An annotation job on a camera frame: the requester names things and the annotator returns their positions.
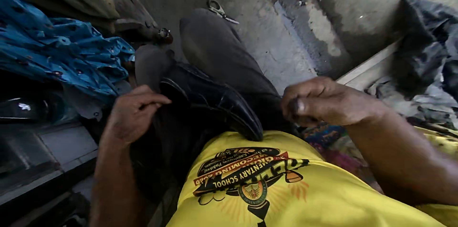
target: wooden board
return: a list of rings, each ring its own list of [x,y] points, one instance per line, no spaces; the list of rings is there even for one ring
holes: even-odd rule
[[[337,80],[337,83],[363,91],[377,79],[389,75],[393,54],[398,49],[399,44],[400,40],[392,43],[369,60],[343,75]]]

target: trouser leg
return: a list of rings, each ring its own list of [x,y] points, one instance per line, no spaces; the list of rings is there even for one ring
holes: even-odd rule
[[[196,9],[181,19],[181,42],[186,59],[242,94],[264,130],[296,135],[292,124],[283,118],[277,90],[246,51],[231,24],[206,9]]]
[[[160,93],[160,80],[175,63],[164,49],[153,45],[142,46],[135,53],[135,76],[138,85],[146,84]],[[190,114],[182,107],[174,105],[173,101],[157,111],[152,124],[155,132],[155,140],[152,141],[159,142],[156,147],[160,151],[150,160],[163,160],[169,173],[179,183],[184,182],[189,168],[205,143],[223,132],[219,126],[212,126],[198,115]]]

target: shoe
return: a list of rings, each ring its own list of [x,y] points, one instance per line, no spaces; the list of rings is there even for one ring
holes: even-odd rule
[[[177,63],[162,78],[159,87],[175,106],[187,107],[193,114],[220,121],[248,140],[262,140],[262,125],[242,95],[227,84],[217,83],[198,68]]]

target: yellow t-shirt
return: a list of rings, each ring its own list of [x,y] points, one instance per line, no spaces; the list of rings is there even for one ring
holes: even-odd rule
[[[194,162],[168,226],[452,226],[457,208],[423,206],[430,216],[381,195],[284,132],[226,132]]]

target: scissors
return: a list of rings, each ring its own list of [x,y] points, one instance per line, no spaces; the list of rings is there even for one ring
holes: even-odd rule
[[[226,19],[229,22],[232,22],[234,24],[240,24],[239,22],[237,22],[237,21],[233,20],[232,18],[228,17],[226,15],[226,13],[224,12],[223,7],[221,7],[221,5],[217,1],[208,0],[207,1],[207,5],[208,5],[208,10],[209,11],[216,13],[218,16],[222,17],[223,19]]]

